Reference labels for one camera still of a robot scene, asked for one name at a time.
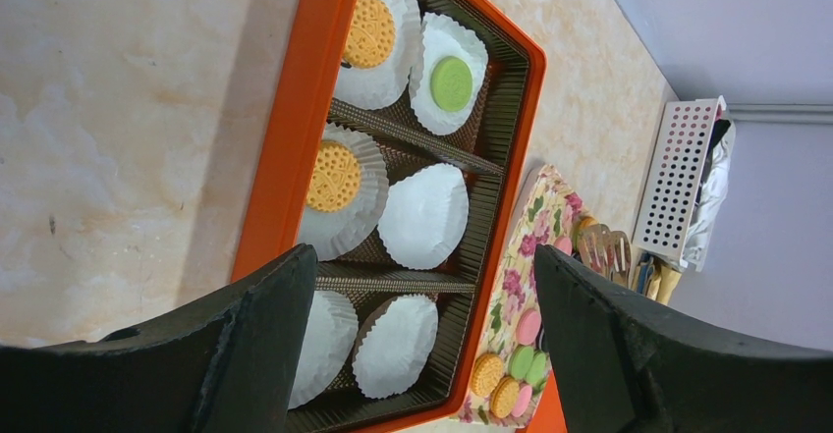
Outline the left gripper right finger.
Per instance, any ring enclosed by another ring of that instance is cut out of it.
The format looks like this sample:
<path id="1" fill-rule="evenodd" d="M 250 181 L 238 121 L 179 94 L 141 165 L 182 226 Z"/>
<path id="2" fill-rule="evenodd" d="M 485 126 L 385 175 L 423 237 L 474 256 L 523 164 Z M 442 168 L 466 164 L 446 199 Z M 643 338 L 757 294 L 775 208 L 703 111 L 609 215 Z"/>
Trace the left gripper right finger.
<path id="1" fill-rule="evenodd" d="M 551 245 L 533 266 L 569 431 L 831 430 L 831 352 L 697 320 Z"/>

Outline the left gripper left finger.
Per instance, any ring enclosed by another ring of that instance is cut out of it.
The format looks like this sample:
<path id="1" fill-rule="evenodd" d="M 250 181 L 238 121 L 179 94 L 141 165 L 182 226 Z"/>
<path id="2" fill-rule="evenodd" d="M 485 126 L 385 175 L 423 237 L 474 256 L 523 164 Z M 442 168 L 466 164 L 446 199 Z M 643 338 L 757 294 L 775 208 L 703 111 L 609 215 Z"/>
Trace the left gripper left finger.
<path id="1" fill-rule="evenodd" d="M 97 342 L 1 350 L 5 432 L 281 432 L 317 256 L 245 278 Z"/>

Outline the orange box lid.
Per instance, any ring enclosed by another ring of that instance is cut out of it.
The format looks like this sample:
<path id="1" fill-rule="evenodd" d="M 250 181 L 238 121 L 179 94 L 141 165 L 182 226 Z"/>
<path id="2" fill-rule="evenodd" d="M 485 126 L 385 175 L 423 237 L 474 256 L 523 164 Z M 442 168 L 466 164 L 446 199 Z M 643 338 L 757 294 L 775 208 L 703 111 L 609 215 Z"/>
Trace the orange box lid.
<path id="1" fill-rule="evenodd" d="M 566 433 L 567 426 L 554 372 L 549 372 L 535 414 L 518 433 Z"/>

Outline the floral tray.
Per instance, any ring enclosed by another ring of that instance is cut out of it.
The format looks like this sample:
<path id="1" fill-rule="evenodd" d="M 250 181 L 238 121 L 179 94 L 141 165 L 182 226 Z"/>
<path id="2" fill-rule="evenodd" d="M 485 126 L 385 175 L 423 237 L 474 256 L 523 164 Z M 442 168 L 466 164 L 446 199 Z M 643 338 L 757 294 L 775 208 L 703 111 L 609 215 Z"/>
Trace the floral tray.
<path id="1" fill-rule="evenodd" d="M 492 292 L 488 299 L 484 328 L 477 338 L 476 357 L 486 352 L 498 354 L 504 362 L 504 375 L 516 341 L 515 330 L 521 314 L 535 308 L 539 311 L 533 269 L 534 252 L 538 245 L 553 245 L 562 235 L 573 239 L 573 227 L 589 213 L 581 197 L 567 184 L 555 166 L 541 165 L 527 177 L 513 215 L 506 246 L 497 266 Z M 543 326 L 533 347 L 545 352 L 539 340 Z M 542 391 L 547 383 L 551 362 L 547 359 L 548 376 L 533 388 L 527 411 L 521 417 L 495 418 L 489 410 L 489 397 L 481 398 L 467 392 L 463 406 L 453 414 L 453 420 L 512 429 L 525 428 L 536 412 Z"/>

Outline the orange compartment box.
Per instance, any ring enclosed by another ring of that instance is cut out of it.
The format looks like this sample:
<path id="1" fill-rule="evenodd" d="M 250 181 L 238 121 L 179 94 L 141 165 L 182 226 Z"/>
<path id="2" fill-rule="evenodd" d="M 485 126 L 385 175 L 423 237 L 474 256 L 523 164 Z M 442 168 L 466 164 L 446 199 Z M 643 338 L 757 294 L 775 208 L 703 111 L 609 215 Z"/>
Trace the orange compartment box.
<path id="1" fill-rule="evenodd" d="M 378 236 L 351 255 L 319 263 L 317 286 L 345 292 L 360 319 L 397 295 L 438 297 L 437 339 L 407 392 L 368 399 L 344 368 L 325 394 L 288 412 L 287 432 L 393 431 L 451 416 L 463 406 L 546 69 L 543 49 L 489 0 L 416 0 L 420 12 L 446 15 L 471 29 L 487 50 L 484 86 L 472 118 L 448 138 L 432 135 L 417 125 L 406 96 L 381 109 L 335 97 L 337 62 L 354 1 L 299 2 L 232 279 L 246 277 L 294 245 L 328 120 L 378 139 L 393 179 L 434 163 L 460 169 L 469 194 L 467 226 L 449 260 L 429 271 L 395 264 Z"/>

